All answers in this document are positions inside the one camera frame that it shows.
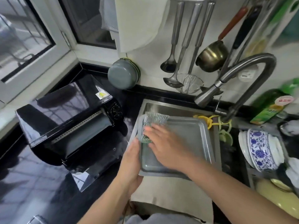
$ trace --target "gray metal tray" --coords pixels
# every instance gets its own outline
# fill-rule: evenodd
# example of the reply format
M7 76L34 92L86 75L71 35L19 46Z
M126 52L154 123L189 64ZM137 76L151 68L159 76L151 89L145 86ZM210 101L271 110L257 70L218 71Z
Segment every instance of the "gray metal tray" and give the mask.
M143 120L146 115L142 115L138 122L137 137L141 138L143 132ZM170 117L166 126L184 139L187 146L198 157L203 157L209 163L215 163L215 157L211 140L207 128L207 124L203 119L190 117ZM162 176L162 177L178 177L189 179L181 172L171 170L163 166L154 155L148 144L141 143L140 149L141 176Z

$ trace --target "wall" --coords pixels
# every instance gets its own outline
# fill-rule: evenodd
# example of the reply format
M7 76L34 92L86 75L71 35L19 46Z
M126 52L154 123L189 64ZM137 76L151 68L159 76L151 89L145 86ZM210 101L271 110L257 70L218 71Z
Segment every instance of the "wall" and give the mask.
M206 36L203 44L199 50L199 53L206 48L210 43L217 40L218 35L225 28L227 23L233 18L236 12L239 10L244 0L217 0L215 9L207 29ZM138 50L127 53L127 56L134 60L141 68L141 79L139 83L144 86L155 87L163 90L176 91L176 89L167 86L163 77L170 77L171 73L163 72L160 69L160 64L167 60L170 55L171 49L171 35L173 30L174 15L176 11L176 2L171 1L170 11L166 20L166 24L159 30L156 38L147 46ZM192 3L186 3L185 11L180 31L180 37L175 53L175 58L178 60L178 56L181 50L181 44L184 39L185 31L188 25L189 17L192 12ZM200 28L203 14L201 13L199 21L197 22L194 30L194 35L191 39L189 48L186 51L179 73L187 73L190 65L190 60L194 51L195 40ZM234 38L240 28L242 22L239 22L237 26L223 39L224 44L230 49ZM246 102L249 105L256 97L262 94L264 91L271 88L279 87L284 81L298 77L299 69L299 43L288 44L283 47L273 48L270 51L277 57L277 67L272 76L264 83L264 85L256 91L256 93ZM202 71L198 66L194 66L192 74L197 75L203 81L205 86L211 86L217 78L217 73L207 73ZM234 78L230 80L222 90L222 100L236 102L237 99L245 92L245 90L251 85L251 83L244 83ZM287 107L287 112L298 113L299 112L299 99L293 104Z

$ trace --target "hand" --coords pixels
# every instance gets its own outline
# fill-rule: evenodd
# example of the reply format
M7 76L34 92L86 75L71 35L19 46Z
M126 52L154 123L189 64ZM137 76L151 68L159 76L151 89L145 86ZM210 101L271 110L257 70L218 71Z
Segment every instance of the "hand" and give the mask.
M120 184L128 189L129 197L136 191L143 179L142 176L138 175L141 168L139 150L140 142L137 138L134 138L123 155L121 165L116 176L116 179L118 179Z
M152 124L152 127L144 127L143 134L153 141L149 147L160 163L167 168L185 173L184 167L194 159L194 155L174 132L164 126Z

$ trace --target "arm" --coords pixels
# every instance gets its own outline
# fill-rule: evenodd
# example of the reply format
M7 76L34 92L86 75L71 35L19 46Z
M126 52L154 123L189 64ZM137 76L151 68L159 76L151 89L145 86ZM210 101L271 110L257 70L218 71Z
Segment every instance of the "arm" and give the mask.
M186 174L217 204L233 224L294 224L297 219L233 177L194 157L182 141L163 126L145 127L144 134L164 166Z
M140 144L134 139L125 151L117 176L78 224L117 223L130 196L142 182L139 162Z

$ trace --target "window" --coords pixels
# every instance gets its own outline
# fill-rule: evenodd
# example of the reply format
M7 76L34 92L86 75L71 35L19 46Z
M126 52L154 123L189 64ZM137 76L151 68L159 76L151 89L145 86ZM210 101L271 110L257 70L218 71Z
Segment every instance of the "window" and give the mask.
M0 0L0 100L11 101L69 51L44 0Z
M102 28L101 0L59 0L77 42L116 49L110 32Z

